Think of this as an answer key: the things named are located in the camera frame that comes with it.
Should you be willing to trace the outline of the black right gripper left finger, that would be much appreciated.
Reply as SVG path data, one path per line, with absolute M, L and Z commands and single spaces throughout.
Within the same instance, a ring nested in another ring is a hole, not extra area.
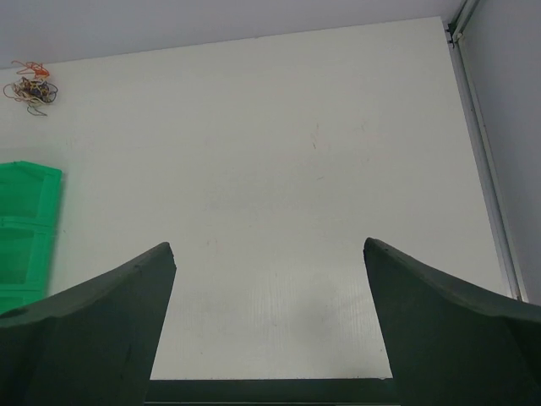
M 176 274 L 170 244 L 1 315 L 3 405 L 142 405 Z

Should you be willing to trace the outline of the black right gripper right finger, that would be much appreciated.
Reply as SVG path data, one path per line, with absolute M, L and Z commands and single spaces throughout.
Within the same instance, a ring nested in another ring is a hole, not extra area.
M 538 405 L 540 308 L 368 238 L 364 264 L 403 405 Z

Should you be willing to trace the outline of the green plastic compartment tray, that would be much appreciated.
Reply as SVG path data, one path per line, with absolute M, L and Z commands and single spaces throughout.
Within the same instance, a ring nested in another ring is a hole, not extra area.
M 46 296 L 61 200 L 61 170 L 1 165 L 1 311 Z

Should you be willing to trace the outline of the aluminium frame post right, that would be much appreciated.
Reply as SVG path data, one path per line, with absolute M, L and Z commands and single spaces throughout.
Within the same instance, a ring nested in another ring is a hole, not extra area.
M 510 234 L 510 224 L 505 213 L 495 160 L 473 73 L 467 60 L 465 31 L 479 5 L 479 1 L 461 1 L 446 24 L 445 31 L 506 294 L 513 299 L 527 302 L 527 290 L 516 247 Z

